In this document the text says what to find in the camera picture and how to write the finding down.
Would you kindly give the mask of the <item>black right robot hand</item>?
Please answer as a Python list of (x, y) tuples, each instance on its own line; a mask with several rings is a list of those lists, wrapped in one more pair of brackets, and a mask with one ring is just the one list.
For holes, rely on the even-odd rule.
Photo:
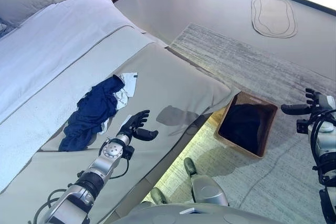
[(283, 113), (288, 115), (317, 115), (324, 111), (335, 109), (335, 99), (331, 95), (322, 94), (314, 89), (305, 88), (306, 104), (295, 104), (280, 106)]

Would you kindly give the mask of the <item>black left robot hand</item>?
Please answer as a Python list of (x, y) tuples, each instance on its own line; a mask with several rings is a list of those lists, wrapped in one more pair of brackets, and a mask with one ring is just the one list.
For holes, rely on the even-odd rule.
[(117, 135), (125, 135), (131, 140), (135, 137), (141, 141), (152, 141), (157, 135), (158, 131), (149, 131), (143, 128), (147, 118), (149, 117), (150, 110), (144, 110), (132, 115), (120, 128)]

